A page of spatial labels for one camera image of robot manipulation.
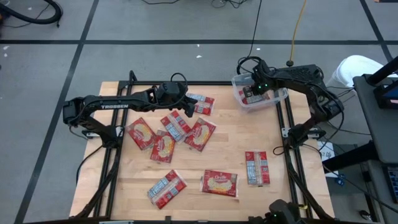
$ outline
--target gray floor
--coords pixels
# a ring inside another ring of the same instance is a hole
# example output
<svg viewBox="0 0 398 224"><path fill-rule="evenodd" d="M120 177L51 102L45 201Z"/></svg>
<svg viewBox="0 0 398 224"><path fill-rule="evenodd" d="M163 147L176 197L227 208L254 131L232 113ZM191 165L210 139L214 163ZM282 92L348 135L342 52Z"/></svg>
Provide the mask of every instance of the gray floor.
<svg viewBox="0 0 398 224"><path fill-rule="evenodd" d="M75 171L83 158L86 142L72 136L58 120L59 113L54 113L58 99L65 96L61 94L65 80L72 78L67 99L95 95L101 82L125 80L131 69L139 80L166 80L174 72L184 73L189 80L230 80L238 58L248 54L247 43L252 37L259 3L249 0L239 9L230 5L214 9L210 6L211 0L181 0L176 4L154 6L138 0L99 0L97 6L93 3L98 0L58 2L65 11L59 29L54 24L1 28L0 126L5 127L0 136L1 223L15 221L46 135L47 140L51 140L48 153L26 214L22 212L20 217L25 214L25 222L68 217L75 191ZM398 54L398 4L365 2L382 38L388 44L395 44L387 48L395 57ZM264 41L254 46L253 55L266 59L274 67L285 65L301 5L302 1L294 0L263 1L256 40ZM45 6L40 0L11 0L10 4L32 17ZM92 23L87 27L88 35L82 36L87 20L91 19L91 9L95 12ZM43 17L52 13L53 10L48 9ZM6 25L13 26L23 23L13 17L6 21ZM148 44L142 40L157 41ZM387 62L388 55L386 57L381 47L385 43L375 35L360 0L308 0L297 40L322 40L298 41L294 61L296 65L317 64L326 80L350 55ZM53 124L57 124L53 136L47 132L52 119ZM328 133L332 131L328 126L322 127ZM356 98L346 103L343 128L368 133ZM338 144L364 144L368 140L369 136L344 132L333 138ZM356 180L357 174L348 174ZM360 222L355 211L341 205L351 198L355 198L354 204L361 205L364 200L361 195L347 186L336 193L333 182L329 186L336 216Z"/></svg>

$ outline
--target red and white package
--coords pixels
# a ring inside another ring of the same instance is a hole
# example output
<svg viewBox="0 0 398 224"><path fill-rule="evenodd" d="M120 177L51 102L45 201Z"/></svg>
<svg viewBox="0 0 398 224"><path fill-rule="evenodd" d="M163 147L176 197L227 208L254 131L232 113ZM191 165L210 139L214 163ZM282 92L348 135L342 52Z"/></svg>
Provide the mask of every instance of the red and white package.
<svg viewBox="0 0 398 224"><path fill-rule="evenodd" d="M156 135L143 118L139 118L126 129L141 150L152 147L155 143Z"/></svg>
<svg viewBox="0 0 398 224"><path fill-rule="evenodd" d="M205 170L200 183L200 190L231 197L238 196L238 175L227 172Z"/></svg>
<svg viewBox="0 0 398 224"><path fill-rule="evenodd" d="M150 159L158 162L171 163L175 140L167 131L157 130L154 148Z"/></svg>
<svg viewBox="0 0 398 224"><path fill-rule="evenodd" d="M266 152L245 152L248 184L262 186L269 184L269 170Z"/></svg>
<svg viewBox="0 0 398 224"><path fill-rule="evenodd" d="M177 142L183 140L191 131L189 125L182 119L177 111L171 112L160 121Z"/></svg>
<svg viewBox="0 0 398 224"><path fill-rule="evenodd" d="M252 104L252 103L257 103L257 102L260 102L260 101L263 101L263 100L269 100L270 99L268 93L264 93L263 95L257 95L257 96L253 95L253 96L250 96L250 97L246 97L244 95L244 93L243 93L243 90L239 90L239 95L241 97L242 102L245 105L249 105L249 104Z"/></svg>
<svg viewBox="0 0 398 224"><path fill-rule="evenodd" d="M147 195L159 209L162 209L169 201L171 201L187 183L175 170L171 170L165 177L161 178L150 190Z"/></svg>
<svg viewBox="0 0 398 224"><path fill-rule="evenodd" d="M196 113L201 113L204 115L211 115L211 112L213 112L213 107L215 103L214 98L210 98L207 96L199 95L199 94L192 94L192 93L187 93L185 94L187 97L192 98L194 100L197 100L198 103L195 103L195 112Z"/></svg>
<svg viewBox="0 0 398 224"><path fill-rule="evenodd" d="M215 129L215 124L198 118L198 121L193 125L191 132L185 138L184 142L190 145L191 148L202 152Z"/></svg>

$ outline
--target white object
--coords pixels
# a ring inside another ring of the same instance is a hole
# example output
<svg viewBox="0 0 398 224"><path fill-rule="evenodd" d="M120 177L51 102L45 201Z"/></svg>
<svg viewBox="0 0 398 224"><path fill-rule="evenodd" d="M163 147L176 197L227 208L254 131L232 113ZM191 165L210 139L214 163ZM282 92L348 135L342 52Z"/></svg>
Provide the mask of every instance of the white object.
<svg viewBox="0 0 398 224"><path fill-rule="evenodd" d="M335 86L342 88L354 87L353 78L363 74L373 74L378 71L382 64L375 62L372 59L360 55L352 55L344 59L331 78L326 82L326 86Z"/></svg>
<svg viewBox="0 0 398 224"><path fill-rule="evenodd" d="M318 143L318 147L321 148L325 142L323 141L317 141ZM331 159L335 156L335 150L333 148L333 144L328 142L326 143L325 147L323 147L323 149L321 149L321 155L322 155L322 162L327 160L327 159ZM336 178L337 176L334 173L327 173L325 174L326 177L334 177Z"/></svg>
<svg viewBox="0 0 398 224"><path fill-rule="evenodd" d="M267 92L269 96L268 100L262 100L256 103L244 104L241 98L241 94L239 94L239 92L242 91L243 87L250 86L253 84L254 80L251 78L250 73L236 75L232 78L234 96L236 100L239 102L239 104L242 106L243 110L247 112L251 110L264 108L266 106L273 106L277 104L280 100L286 98L288 95L286 88L281 88L275 91L275 93L273 91L268 91Z"/></svg>

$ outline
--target white paper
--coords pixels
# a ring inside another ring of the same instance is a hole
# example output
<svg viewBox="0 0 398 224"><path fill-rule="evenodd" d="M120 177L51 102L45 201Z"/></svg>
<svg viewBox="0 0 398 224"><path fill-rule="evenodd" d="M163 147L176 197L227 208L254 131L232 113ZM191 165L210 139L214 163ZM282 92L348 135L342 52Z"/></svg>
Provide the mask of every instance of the white paper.
<svg viewBox="0 0 398 224"><path fill-rule="evenodd" d="M324 143L325 142L323 142L323 141L318 141L318 147L321 148L324 145ZM323 149L320 152L322 154L322 162L327 160L327 159L331 159L331 158L333 158L335 156L335 151L334 151L334 148L333 148L333 144L330 143L330 142L326 143L326 146L323 147ZM334 177L334 178L337 177L333 173L328 173L328 174L325 174L325 175L326 175L326 177Z"/></svg>

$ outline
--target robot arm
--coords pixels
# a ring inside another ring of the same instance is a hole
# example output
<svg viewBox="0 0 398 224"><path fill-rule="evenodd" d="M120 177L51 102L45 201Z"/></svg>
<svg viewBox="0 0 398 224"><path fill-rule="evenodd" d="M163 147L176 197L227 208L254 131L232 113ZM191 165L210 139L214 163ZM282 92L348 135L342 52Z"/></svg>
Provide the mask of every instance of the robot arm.
<svg viewBox="0 0 398 224"><path fill-rule="evenodd" d="M288 138L284 144L288 147L301 146L307 139L310 130L318 123L328 121L343 112L344 106L338 97L328 91L321 76L321 70L311 72L306 66L301 69L308 72L294 72L292 68L271 70L265 61L259 57L248 57L242 60L241 65L247 60L254 60L257 65L253 68L252 79L254 84L244 90L245 95L262 95L268 90L288 88L304 93L307 96L311 118L303 124L291 127Z"/></svg>
<svg viewBox="0 0 398 224"><path fill-rule="evenodd" d="M192 117L197 100L185 96L188 86L179 82L164 82L159 87L133 93L129 96L86 96L77 97L63 104L63 122L69 126L82 126L87 131L98 134L104 147L118 143L114 127L105 126L90 115L97 110L132 109L148 112L159 109L184 109Z"/></svg>

